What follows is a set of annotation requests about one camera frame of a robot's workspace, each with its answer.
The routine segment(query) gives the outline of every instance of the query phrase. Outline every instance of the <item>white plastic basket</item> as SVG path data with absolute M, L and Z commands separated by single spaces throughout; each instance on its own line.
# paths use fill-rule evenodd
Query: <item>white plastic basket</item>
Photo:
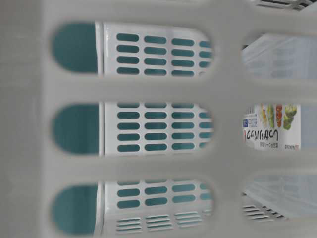
M 202 75 L 211 62 L 207 38 L 187 28 L 96 23 L 96 48 L 99 75 L 117 75 L 118 80 L 130 73 L 149 80 L 194 77 Z M 101 156 L 193 153 L 213 132 L 209 113 L 198 104 L 107 102 L 99 103 L 99 110 Z M 177 191 L 188 186 L 192 188 Z M 160 188 L 166 191 L 147 194 Z M 137 191 L 137 195 L 120 197 L 125 191 Z M 97 197 L 97 211 L 104 212 L 97 212 L 95 234 L 108 235 L 200 226 L 206 224 L 213 204 L 211 191 L 195 179 L 100 182 Z M 133 202 L 135 207 L 119 208 L 121 203 Z

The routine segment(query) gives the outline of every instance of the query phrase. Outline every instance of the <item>teal surface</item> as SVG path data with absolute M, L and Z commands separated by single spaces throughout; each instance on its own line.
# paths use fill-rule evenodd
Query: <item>teal surface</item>
M 92 235 L 96 222 L 97 186 L 75 186 L 61 192 L 52 206 L 57 228 L 71 235 Z
M 94 23 L 68 24 L 60 28 L 52 42 L 56 61 L 73 72 L 97 73 Z
M 63 109 L 53 123 L 55 142 L 75 154 L 99 151 L 99 106 L 74 105 Z

